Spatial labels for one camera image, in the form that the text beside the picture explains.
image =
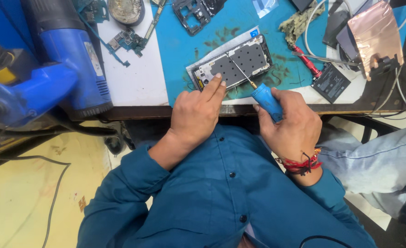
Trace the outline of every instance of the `blue shirt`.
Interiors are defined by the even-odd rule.
[[[105,177],[85,208],[78,248],[237,248],[248,224],[257,248],[298,248],[313,235],[376,247],[330,171],[313,186],[299,186],[260,139],[240,127],[217,125],[170,172],[148,149],[124,156]],[[304,245],[313,247],[343,248],[319,239]]]

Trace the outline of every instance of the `red screwdriver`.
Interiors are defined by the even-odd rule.
[[[293,48],[293,51],[304,54],[304,52],[297,45],[293,45],[292,48]],[[315,67],[315,65],[313,65],[313,63],[310,61],[310,59],[308,59],[305,56],[298,56],[298,57],[304,62],[304,64],[307,66],[307,68],[310,69],[310,71],[312,72],[314,77],[319,78],[322,75],[322,71],[318,70]]]

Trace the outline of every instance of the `blue sticker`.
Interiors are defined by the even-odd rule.
[[[255,29],[254,31],[250,32],[250,36],[253,38],[258,35],[258,30]]]

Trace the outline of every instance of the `shirt sleeve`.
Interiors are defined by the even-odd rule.
[[[78,248],[121,246],[119,234],[135,233],[148,214],[146,201],[159,191],[170,173],[148,154],[148,146],[124,156],[102,181],[85,207]]]
[[[347,228],[366,238],[373,244],[373,247],[376,247],[374,240],[365,231],[363,225],[359,223],[359,219],[343,200],[345,189],[341,181],[328,169],[323,169],[322,177],[316,184],[308,187],[298,185],[298,187]]]

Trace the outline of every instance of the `desk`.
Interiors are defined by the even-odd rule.
[[[146,15],[144,21],[134,30],[138,34],[143,34],[151,23],[152,15],[149,0],[145,1]],[[362,0],[352,1],[352,7],[356,8]],[[183,29],[177,25],[171,28]],[[98,31],[104,41],[110,40],[124,27],[117,24],[113,19],[110,22],[98,24]],[[153,33],[146,48],[142,51],[143,57],[138,58],[132,51],[126,52],[123,49],[118,51],[118,55],[123,61],[128,60],[131,65],[128,68],[119,64],[111,55],[107,53],[104,46],[103,61],[104,71],[107,76],[112,101],[115,107],[104,113],[102,116],[110,121],[140,119],[140,118],[162,118],[169,117],[172,108],[169,106],[166,93],[165,78],[162,73],[163,67],[160,60],[160,51],[156,32]],[[333,49],[327,49],[327,55],[333,57]],[[401,77],[401,84],[406,96],[406,77]],[[325,113],[369,113],[376,104],[381,104],[392,86],[393,75],[380,75],[370,82],[352,82],[343,95],[335,104],[328,104],[311,87],[301,87],[293,89],[300,92],[310,107],[321,114]],[[251,99],[237,99],[223,102],[221,109],[222,116],[237,116],[255,114],[250,104]],[[404,109],[405,105],[395,90],[390,100],[381,109],[383,112],[395,112]]]

